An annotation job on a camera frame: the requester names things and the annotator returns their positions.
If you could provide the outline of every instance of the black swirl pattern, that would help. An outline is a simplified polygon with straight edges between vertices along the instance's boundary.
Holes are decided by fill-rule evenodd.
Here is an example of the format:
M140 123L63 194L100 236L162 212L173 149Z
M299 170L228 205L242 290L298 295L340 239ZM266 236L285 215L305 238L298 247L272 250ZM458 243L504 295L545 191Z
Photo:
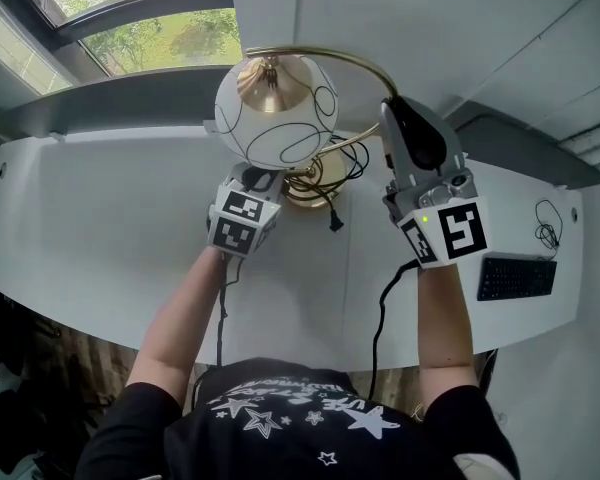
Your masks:
M224 123L227 127L227 129L225 131L220 130L220 128L218 128L218 132L220 133L220 135L231 135L231 137L233 138L233 140L235 141L236 145L238 146L238 149L242 152L242 156L244 157L244 159L251 163L251 160L249 159L249 151L251 150L251 148L253 147L253 145L258 142L259 140L261 140L264 136L266 136L266 134L268 134L269 132L276 130L276 129L281 129L281 128L287 128L287 127L308 127L312 129L312 132L309 133L306 136L303 136L300 140L294 142L293 144L290 144L289 146L287 146L286 148L284 148L280 154L279 154L279 160L280 160L280 164L269 164L266 162L262 162L261 160L255 160L254 162L259 164L259 165L263 165L266 167L271 167L272 169L288 169L290 167L293 167L295 165L299 165L303 162L306 162L308 160L310 160L311 158L313 158L313 156L320 150L320 146L321 146L321 138L322 138L322 134L328 134L329 137L331 137L331 135L333 135L333 130L330 130L327 126L325 126L324 122L322 121L322 116L324 117L331 117L334 115L334 113L336 112L336 108L337 108L337 93L333 90L333 87L331 85L331 83L329 82L329 79L327 78L326 74L324 73L324 71L322 71L322 68L320 68L320 66L317 66L318 69L320 70L320 72L322 73L322 75L324 76L324 79L327 83L327 85L319 85L318 87L316 87L315 91L311 89L311 87L307 86L306 84L300 82L299 80L297 80L296 78L294 78L288 71L286 71L286 73L293 78L297 83L304 85L305 87L309 88L311 90L311 97L313 98L313 108L314 108L314 112L316 114L316 119L318 120L318 122L320 123L320 126L322 126L322 130L320 130L317 126L315 126L312 123L302 123L302 122L298 122L298 123L284 123L284 124L280 124L280 125L276 125L273 126L271 128L269 128L268 130L265 130L264 132L258 134L256 137L253 138L253 140L249 143L249 145L247 146L246 149L243 149L243 147L240 145L240 143L238 142L238 139L235 137L235 135L233 134L233 131L236 129L236 127L238 126L238 123L240 122L240 117L242 116L242 108L244 106L244 102L242 100L240 100L240 110L238 112L238 118L236 119L236 122L232 125L229 124L225 113L222 109L222 107L220 107L220 105L218 105L216 103L216 107L218 108L218 110L220 111L220 114L222 115L222 118L224 120ZM236 77L237 80L237 76L235 75L235 73L233 72L229 72L231 73L234 77ZM325 109L322 108L322 105L320 105L320 102L318 101L317 95L319 93L319 91L327 91L327 93L331 96L331 100L332 100L332 108L330 110L330 112L325 112ZM289 151L292 150L293 148L304 144L306 141L311 141L311 140L315 140L315 146L311 147L311 152L308 155L305 155L303 157L300 158L289 158Z

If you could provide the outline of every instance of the brass lamp arm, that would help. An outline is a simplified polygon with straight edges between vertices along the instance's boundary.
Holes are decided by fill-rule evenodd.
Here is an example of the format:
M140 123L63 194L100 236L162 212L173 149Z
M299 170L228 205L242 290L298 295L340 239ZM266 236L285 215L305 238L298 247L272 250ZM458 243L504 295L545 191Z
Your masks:
M249 48L247 49L246 54L248 58L266 57L271 55L318 55L321 57L338 59L366 69L384 84L389 91L390 98L395 98L398 96L396 84L384 69L367 59L363 59L362 57L358 57L356 55L351 55L350 53L339 52L337 50L322 48L320 46L266 46ZM346 146L364 140L367 137L374 135L379 128L380 125L376 123L371 128L356 135L355 137L351 137L350 139L339 142L338 144L333 144L331 146L327 146L326 148L322 148L317 156L320 157L326 155L327 153L336 151L337 149L342 149Z

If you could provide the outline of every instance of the brass lamp base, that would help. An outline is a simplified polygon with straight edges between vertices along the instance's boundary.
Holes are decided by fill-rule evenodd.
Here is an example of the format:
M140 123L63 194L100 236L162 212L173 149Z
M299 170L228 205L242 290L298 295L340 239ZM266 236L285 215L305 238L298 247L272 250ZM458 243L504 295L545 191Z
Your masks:
M311 169L313 172L309 176L302 176L302 181L306 181L310 185L328 185L330 183L338 182L344 179L347 175L347 166L345 165L344 157L340 151L332 151L326 155L320 157L320 162L312 160L301 166L300 169ZM287 190L285 191L285 197L290 203L299 206L301 208L318 209L327 206L327 201L315 190L307 189L298 190L293 186L293 182L285 180L287 184ZM340 185L335 190L331 190L327 193L327 197L333 201L342 189L344 184Z

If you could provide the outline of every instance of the black t-shirt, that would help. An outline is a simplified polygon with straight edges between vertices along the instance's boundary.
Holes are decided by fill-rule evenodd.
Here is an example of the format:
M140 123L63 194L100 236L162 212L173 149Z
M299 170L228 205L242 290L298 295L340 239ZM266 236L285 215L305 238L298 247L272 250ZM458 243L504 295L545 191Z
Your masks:
M262 376L250 364L203 380L185 417L164 390L128 386L75 478L519 479L513 451L476 387L443 394L418 423L358 397L344 374L275 362L264 370L276 375Z

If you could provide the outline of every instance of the white glass lampshade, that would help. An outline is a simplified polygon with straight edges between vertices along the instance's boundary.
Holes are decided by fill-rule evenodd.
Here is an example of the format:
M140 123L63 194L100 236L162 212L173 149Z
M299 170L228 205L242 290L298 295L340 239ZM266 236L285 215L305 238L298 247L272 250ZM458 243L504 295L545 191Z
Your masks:
M274 58L269 69L261 60L244 60L227 73L216 96L216 126L250 164L291 169L315 156L333 134L338 96L307 57Z

